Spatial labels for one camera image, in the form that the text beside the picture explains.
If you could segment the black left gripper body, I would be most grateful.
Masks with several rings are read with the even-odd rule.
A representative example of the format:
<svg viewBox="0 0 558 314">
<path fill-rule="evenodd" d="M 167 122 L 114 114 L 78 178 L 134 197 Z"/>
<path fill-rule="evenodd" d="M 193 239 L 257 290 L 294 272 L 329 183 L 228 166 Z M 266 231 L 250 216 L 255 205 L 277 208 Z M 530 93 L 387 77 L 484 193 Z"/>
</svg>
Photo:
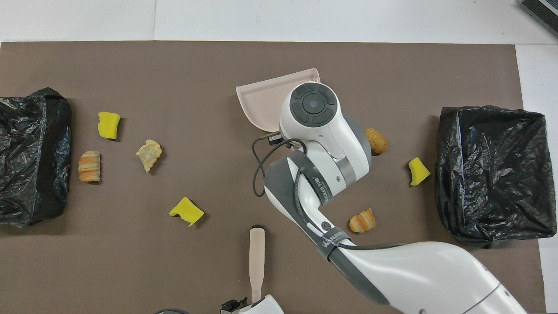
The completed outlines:
<svg viewBox="0 0 558 314">
<path fill-rule="evenodd" d="M 231 299 L 221 305 L 221 314 L 239 314 L 245 307 L 249 307 L 248 298 Z"/>
</svg>

